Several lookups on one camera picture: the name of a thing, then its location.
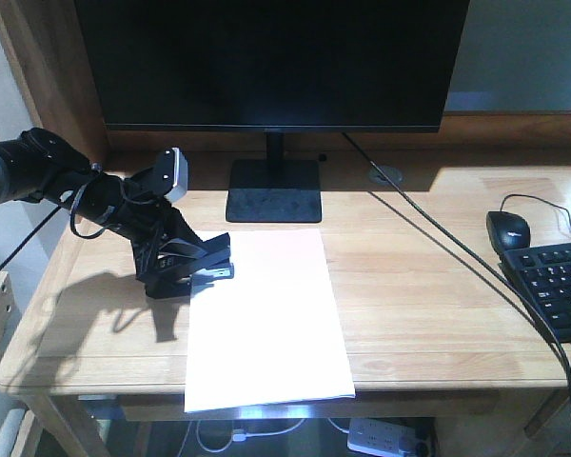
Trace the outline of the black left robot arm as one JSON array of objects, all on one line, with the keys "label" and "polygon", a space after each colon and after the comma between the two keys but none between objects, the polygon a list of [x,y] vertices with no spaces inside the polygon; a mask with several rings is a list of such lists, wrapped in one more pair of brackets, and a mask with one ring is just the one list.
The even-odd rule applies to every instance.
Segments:
[{"label": "black left robot arm", "polygon": [[0,204],[51,201],[131,243],[139,280],[179,282],[230,256],[226,234],[202,240],[174,204],[187,192],[187,160],[177,148],[129,178],[107,174],[68,142],[33,128],[0,141]]}]

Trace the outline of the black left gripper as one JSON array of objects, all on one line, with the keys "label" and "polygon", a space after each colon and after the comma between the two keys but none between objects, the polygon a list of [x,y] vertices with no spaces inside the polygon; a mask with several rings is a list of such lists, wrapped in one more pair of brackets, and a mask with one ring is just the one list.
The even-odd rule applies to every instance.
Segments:
[{"label": "black left gripper", "polygon": [[203,241],[166,198],[143,205],[127,201],[126,179],[105,173],[93,177],[92,221],[129,239],[135,270],[137,250],[150,251],[152,242],[159,247],[157,267],[161,272],[193,274],[229,263],[228,233]]}]

